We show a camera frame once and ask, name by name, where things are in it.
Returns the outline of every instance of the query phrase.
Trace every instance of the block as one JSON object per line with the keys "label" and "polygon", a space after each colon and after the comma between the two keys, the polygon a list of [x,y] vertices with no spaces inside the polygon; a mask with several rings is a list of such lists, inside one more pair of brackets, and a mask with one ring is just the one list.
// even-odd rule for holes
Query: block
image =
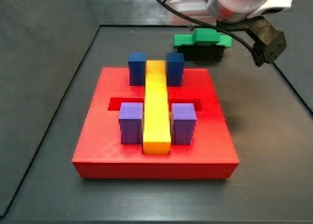
{"label": "block", "polygon": [[120,144],[118,102],[143,101],[144,98],[144,87],[131,87],[128,77],[128,68],[113,67],[101,70],[72,157],[72,164],[80,177],[102,179],[230,177],[239,160],[208,70],[184,69],[183,86],[167,88],[168,101],[185,103],[187,100],[193,104],[196,111],[192,144],[171,145],[168,155],[144,155],[139,145]]}
{"label": "block", "polygon": [[193,45],[180,46],[177,53],[183,54],[185,61],[220,62],[224,46]]}
{"label": "block", "polygon": [[171,144],[191,144],[196,115],[191,103],[173,103],[171,107]]}
{"label": "block", "polygon": [[141,144],[143,103],[120,104],[120,143]]}
{"label": "block", "polygon": [[148,60],[145,72],[143,153],[167,155],[171,135],[164,61]]}
{"label": "block", "polygon": [[147,56],[143,52],[132,52],[128,57],[129,85],[144,86]]}
{"label": "block", "polygon": [[232,38],[230,36],[220,35],[220,42],[216,45],[230,48],[232,46]]}
{"label": "block", "polygon": [[192,44],[208,44],[215,45],[220,42],[220,33],[217,33],[213,29],[208,28],[196,28],[192,31]]}
{"label": "block", "polygon": [[173,48],[181,45],[192,45],[192,35],[173,35]]}
{"label": "block", "polygon": [[181,85],[184,58],[181,53],[167,53],[165,55],[165,85],[179,87]]}

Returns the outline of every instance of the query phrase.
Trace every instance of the toy block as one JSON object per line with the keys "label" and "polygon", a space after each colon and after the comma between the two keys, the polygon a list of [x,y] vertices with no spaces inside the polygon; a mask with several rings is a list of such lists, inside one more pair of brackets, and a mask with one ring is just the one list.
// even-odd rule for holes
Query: toy block
{"label": "toy block", "polygon": [[191,144],[196,115],[191,103],[173,103],[171,107],[171,144]]}
{"label": "toy block", "polygon": [[196,28],[192,32],[192,44],[215,45],[220,42],[220,33],[213,29]]}
{"label": "toy block", "polygon": [[168,118],[164,61],[147,61],[144,94],[143,153],[165,155],[169,153],[171,134]]}
{"label": "toy block", "polygon": [[184,58],[181,53],[167,53],[165,56],[165,83],[167,87],[181,85]]}
{"label": "toy block", "polygon": [[230,36],[220,35],[220,42],[216,45],[230,48],[232,45],[232,38]]}
{"label": "toy block", "polygon": [[173,48],[181,45],[192,45],[192,35],[173,35]]}
{"label": "toy block", "polygon": [[143,103],[120,104],[120,143],[141,144]]}
{"label": "toy block", "polygon": [[193,45],[180,46],[177,53],[183,54],[185,61],[220,62],[224,46]]}
{"label": "toy block", "polygon": [[131,86],[144,86],[145,63],[147,63],[145,53],[143,52],[129,53],[128,67],[129,67],[129,85]]}

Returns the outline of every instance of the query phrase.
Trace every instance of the purple block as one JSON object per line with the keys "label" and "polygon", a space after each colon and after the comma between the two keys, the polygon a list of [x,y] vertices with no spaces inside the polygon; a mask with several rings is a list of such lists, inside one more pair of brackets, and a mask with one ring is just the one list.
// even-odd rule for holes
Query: purple block
{"label": "purple block", "polygon": [[191,144],[196,115],[191,103],[171,106],[171,144]]}
{"label": "purple block", "polygon": [[120,104],[120,143],[141,144],[143,103]]}

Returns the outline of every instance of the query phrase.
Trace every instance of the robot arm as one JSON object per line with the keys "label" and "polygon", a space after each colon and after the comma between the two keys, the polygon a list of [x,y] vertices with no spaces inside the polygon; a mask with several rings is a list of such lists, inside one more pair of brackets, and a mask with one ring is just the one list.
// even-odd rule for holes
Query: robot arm
{"label": "robot arm", "polygon": [[[168,5],[181,14],[207,23],[232,24],[247,18],[274,14],[291,7],[291,0],[169,0]],[[188,25],[189,22],[171,14],[172,25]]]}
{"label": "robot arm", "polygon": [[[169,0],[167,5],[172,25],[196,25],[215,28],[230,35],[248,49],[254,63],[272,63],[286,48],[282,31],[276,31],[262,17],[291,7],[291,0]],[[254,40],[252,48],[232,31],[246,31]]]}

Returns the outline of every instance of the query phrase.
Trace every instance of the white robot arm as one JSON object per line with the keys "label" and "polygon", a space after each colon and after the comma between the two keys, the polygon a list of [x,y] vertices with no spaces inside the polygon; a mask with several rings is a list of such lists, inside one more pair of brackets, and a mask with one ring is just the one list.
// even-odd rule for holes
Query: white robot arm
{"label": "white robot arm", "polygon": [[[291,7],[291,0],[169,0],[167,3],[179,13],[209,24],[216,20],[236,23],[246,18],[284,11]],[[176,15],[169,15],[173,26],[189,22]]]}

